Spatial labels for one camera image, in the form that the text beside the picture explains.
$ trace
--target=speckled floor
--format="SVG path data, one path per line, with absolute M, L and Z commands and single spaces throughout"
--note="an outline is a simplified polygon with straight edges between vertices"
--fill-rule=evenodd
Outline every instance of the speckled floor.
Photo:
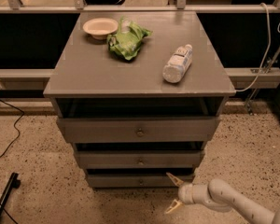
M 244 195 L 276 211 L 280 207 L 280 123 L 264 103 L 254 103 L 254 116 L 243 104 L 228 102 L 194 183 L 218 177 Z M 0 159 L 0 196 L 12 172 L 21 186 L 12 190 L 6 210 L 18 223 L 91 224 L 242 224 L 235 211 L 217 213 L 200 205 L 164 210 L 177 189 L 93 190 L 77 167 L 73 150 L 55 124 L 50 107 L 23 107 L 20 138 Z M 16 135 L 17 116 L 0 108 L 0 153 Z M 3 213 L 1 223 L 13 223 Z

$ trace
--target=white bottle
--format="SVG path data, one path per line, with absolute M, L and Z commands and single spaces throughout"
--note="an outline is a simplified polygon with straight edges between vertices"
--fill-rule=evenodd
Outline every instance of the white bottle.
M 179 82 L 192 63 L 192 45 L 179 47 L 164 66 L 162 76 L 170 83 Z

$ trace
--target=black cable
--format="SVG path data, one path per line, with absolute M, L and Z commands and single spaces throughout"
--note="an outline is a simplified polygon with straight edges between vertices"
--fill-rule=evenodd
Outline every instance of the black cable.
M 18 222 L 10 215 L 10 213 L 9 213 L 5 208 L 3 208 L 3 210 L 6 212 L 6 214 L 9 216 L 9 218 L 10 218 L 15 224 L 18 224 Z
M 20 137 L 21 131 L 17 128 L 16 125 L 17 125 L 17 123 L 19 122 L 19 120 L 25 115 L 25 112 L 22 111 L 20 108 L 17 108 L 16 106 L 11 105 L 11 104 L 9 104 L 9 103 L 7 103 L 7 102 L 1 100 L 1 99 L 0 99 L 0 102 L 2 102 L 3 104 L 8 105 L 8 106 L 10 106 L 10 107 L 12 107 L 12 108 L 14 108 L 14 109 L 16 109 L 16 110 L 18 110 L 18 111 L 21 112 L 21 115 L 17 118 L 17 120 L 16 120 L 16 121 L 14 122 L 14 124 L 13 124 L 13 127 L 17 130 L 18 134 L 17 134 L 17 136 L 9 143 L 9 145 L 8 145 L 7 148 L 6 148 L 6 150 L 0 155 L 0 158 L 1 158 L 1 157 L 3 157 L 3 156 L 6 154 L 6 152 L 7 152 L 8 149 L 11 147 L 11 145 Z

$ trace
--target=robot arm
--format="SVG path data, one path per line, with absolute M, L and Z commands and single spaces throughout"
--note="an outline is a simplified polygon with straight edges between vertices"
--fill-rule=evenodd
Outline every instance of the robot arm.
M 179 200 L 174 200 L 166 213 L 171 213 L 182 204 L 197 203 L 218 212 L 228 212 L 233 208 L 252 224 L 280 224 L 280 209 L 274 214 L 221 179 L 213 179 L 208 185 L 193 185 L 171 174 L 168 176 L 179 186 Z

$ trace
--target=plastic bag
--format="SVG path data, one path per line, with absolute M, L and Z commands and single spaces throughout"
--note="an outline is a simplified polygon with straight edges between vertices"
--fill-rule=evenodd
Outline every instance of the plastic bag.
M 111 52 L 129 61 L 137 56 L 142 39 L 151 34 L 151 31 L 136 22 L 121 18 L 118 31 L 114 35 L 108 35 L 106 41 Z

